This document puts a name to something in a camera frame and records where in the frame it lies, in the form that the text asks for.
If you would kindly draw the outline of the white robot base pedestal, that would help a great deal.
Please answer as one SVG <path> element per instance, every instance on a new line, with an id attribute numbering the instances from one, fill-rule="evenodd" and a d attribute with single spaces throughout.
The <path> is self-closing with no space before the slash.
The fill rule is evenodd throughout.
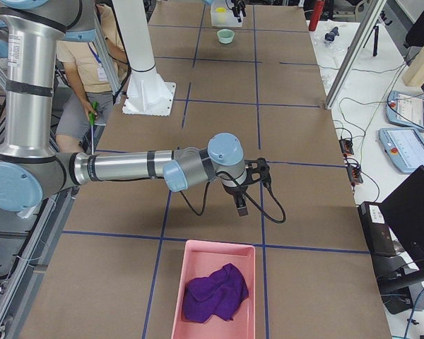
<path id="1" fill-rule="evenodd" d="M 156 69 L 143 2 L 112 3 L 131 69 L 123 113 L 167 117 L 176 84 L 165 82 Z"/>

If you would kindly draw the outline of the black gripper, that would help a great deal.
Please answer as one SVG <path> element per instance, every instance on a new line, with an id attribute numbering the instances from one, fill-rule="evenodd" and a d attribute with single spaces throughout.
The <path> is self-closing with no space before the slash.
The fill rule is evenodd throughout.
<path id="1" fill-rule="evenodd" d="M 225 191 L 235 198 L 235 206 L 239 216 L 248 215 L 246 200 L 244 192 L 247 190 L 246 186 L 226 186 L 223 188 Z"/>
<path id="2" fill-rule="evenodd" d="M 233 8 L 234 17 L 239 17 L 240 11 L 242 13 L 242 16 L 246 17 L 246 10 L 245 10 L 244 1 L 243 0 L 232 0 L 231 2 L 232 2 L 232 5 L 234 6 L 234 8 Z"/>

